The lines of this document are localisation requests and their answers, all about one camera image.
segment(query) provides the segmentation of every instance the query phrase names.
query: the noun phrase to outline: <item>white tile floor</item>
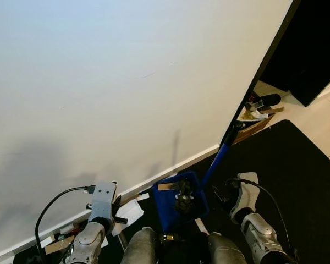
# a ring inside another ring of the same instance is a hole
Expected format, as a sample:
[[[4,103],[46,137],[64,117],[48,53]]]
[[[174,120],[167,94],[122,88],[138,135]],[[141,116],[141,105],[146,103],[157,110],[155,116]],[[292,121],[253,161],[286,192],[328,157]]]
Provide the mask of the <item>white tile floor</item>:
[[[278,93],[282,96],[280,104],[273,108],[284,107],[269,122],[273,125],[280,120],[289,119],[330,159],[330,96],[304,107],[290,92],[283,92],[259,81],[254,91],[262,96]]]

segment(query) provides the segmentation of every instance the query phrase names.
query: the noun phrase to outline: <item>debris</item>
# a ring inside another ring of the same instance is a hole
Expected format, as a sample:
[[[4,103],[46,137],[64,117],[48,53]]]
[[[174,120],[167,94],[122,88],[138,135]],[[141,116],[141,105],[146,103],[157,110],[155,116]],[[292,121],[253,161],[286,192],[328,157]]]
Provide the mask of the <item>debris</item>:
[[[51,245],[47,245],[45,247],[45,254],[48,255],[48,254],[54,253],[56,251],[59,251],[61,249],[67,248],[73,242],[74,238],[75,238],[75,236],[73,235],[73,236],[65,238],[61,241],[55,242]]]
[[[174,187],[179,191],[179,194],[176,194],[176,203],[175,210],[182,213],[187,214],[191,212],[193,207],[193,187],[191,182],[188,180],[180,180],[174,183]]]
[[[175,190],[174,184],[175,183],[158,184],[158,190],[159,191]]]
[[[244,107],[237,120],[242,122],[256,122],[262,121],[266,118],[268,118],[268,114],[261,114],[258,110],[256,112],[250,112]]]
[[[196,224],[197,224],[197,226],[198,226],[200,232],[202,232],[202,233],[206,233],[207,235],[209,235],[208,230],[206,229],[205,225],[204,225],[203,222],[202,222],[202,219],[197,218],[197,219],[196,219]]]
[[[109,242],[105,237],[103,243],[101,243],[101,247],[103,248],[103,247],[107,246],[108,244],[109,244]]]
[[[143,215],[143,213],[144,211],[142,210],[136,199],[133,199],[125,205],[121,206],[120,209],[117,211],[116,216],[126,218],[128,221],[127,224],[116,223],[112,232],[113,236],[118,235],[121,230],[125,229],[126,227],[129,227],[134,222],[136,222]]]
[[[250,112],[255,112],[263,106],[264,106],[263,100],[259,100],[258,102],[255,102],[255,103],[247,102],[245,104],[245,108]]]
[[[58,238],[57,238],[57,240],[58,241],[61,241],[61,240],[64,240],[65,238],[66,238],[65,235],[59,235]]]
[[[45,248],[47,245],[53,243],[54,241],[55,241],[54,235],[50,235],[46,239],[40,241],[40,244],[42,245],[42,248]]]
[[[140,195],[136,198],[136,200],[137,200],[137,201],[142,201],[142,200],[145,200],[145,199],[148,199],[148,198],[149,198],[149,194],[146,193],[146,194],[140,194]]]
[[[73,229],[75,229],[77,227],[78,227],[78,225],[74,224],[74,223],[66,225],[65,227],[60,229],[60,234],[61,235],[66,235],[66,234],[70,233]]]

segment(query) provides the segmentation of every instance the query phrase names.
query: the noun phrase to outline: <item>metal bracket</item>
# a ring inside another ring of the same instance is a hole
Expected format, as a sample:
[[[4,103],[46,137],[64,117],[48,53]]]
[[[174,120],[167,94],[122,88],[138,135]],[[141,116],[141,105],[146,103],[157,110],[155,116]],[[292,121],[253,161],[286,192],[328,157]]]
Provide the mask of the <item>metal bracket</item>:
[[[238,179],[246,179],[258,183],[258,175],[255,172],[239,173]],[[259,195],[259,188],[251,184],[240,183],[239,195],[236,205],[230,211],[230,218],[232,222],[238,224],[235,220],[235,215],[243,208],[251,208],[255,212],[255,203]]]
[[[115,226],[115,220],[112,217],[112,204],[116,192],[115,183],[99,183],[95,186],[92,198],[92,214],[89,222],[96,217],[102,217],[109,223],[109,230],[105,230],[109,234]]]

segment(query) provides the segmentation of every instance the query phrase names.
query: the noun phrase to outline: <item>blue dustpan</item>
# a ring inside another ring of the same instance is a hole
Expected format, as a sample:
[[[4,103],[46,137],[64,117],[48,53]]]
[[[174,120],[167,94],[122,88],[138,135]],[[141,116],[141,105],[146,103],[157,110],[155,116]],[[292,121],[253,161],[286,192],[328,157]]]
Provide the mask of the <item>blue dustpan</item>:
[[[197,218],[206,216],[209,213],[209,206],[203,188],[207,184],[210,177],[212,176],[216,167],[219,165],[221,159],[228,151],[229,147],[232,145],[240,128],[242,128],[242,124],[235,125],[233,130],[229,133],[229,135],[225,139],[224,144],[217,153],[213,163],[211,164],[209,170],[207,171],[202,183],[199,182],[194,172],[185,172],[158,181],[153,185],[154,198],[157,205],[161,226],[165,233],[171,231],[174,228],[180,227],[183,224],[189,223]],[[180,180],[188,180],[191,183],[194,190],[192,194],[194,198],[193,199],[194,204],[192,206],[191,212],[187,214],[181,214],[178,211],[175,211],[174,209],[176,203],[175,195],[178,194],[178,191],[158,190],[158,184],[175,183]]]

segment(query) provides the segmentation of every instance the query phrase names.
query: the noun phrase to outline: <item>blue handle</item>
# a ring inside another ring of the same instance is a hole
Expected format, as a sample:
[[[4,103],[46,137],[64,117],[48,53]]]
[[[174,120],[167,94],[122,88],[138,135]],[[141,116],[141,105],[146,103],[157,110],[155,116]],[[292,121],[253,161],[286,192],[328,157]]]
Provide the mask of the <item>blue handle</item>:
[[[223,158],[223,156],[225,156],[226,152],[228,151],[230,147],[227,146],[226,144],[223,144],[222,147],[220,148],[219,152],[217,153],[213,163],[211,163],[209,170],[207,171],[207,173],[204,176],[204,179],[202,181],[202,187],[204,187],[208,180],[210,179],[211,175],[213,174],[213,172],[215,171],[216,167],[218,167],[221,159]]]
[[[228,149],[231,147],[231,145],[235,141],[235,139],[237,137],[237,134],[238,134],[238,131],[241,130],[243,127],[244,127],[244,124],[242,122],[237,122],[233,126],[232,130],[230,131],[230,133],[226,137],[224,144],[222,145],[219,152],[217,153],[213,163],[211,163],[209,170],[205,174],[204,179],[202,181],[202,188],[204,188],[204,186],[207,184],[208,180],[212,176],[212,174],[215,171],[216,167],[218,167],[220,161],[222,160],[222,158],[225,156]]]

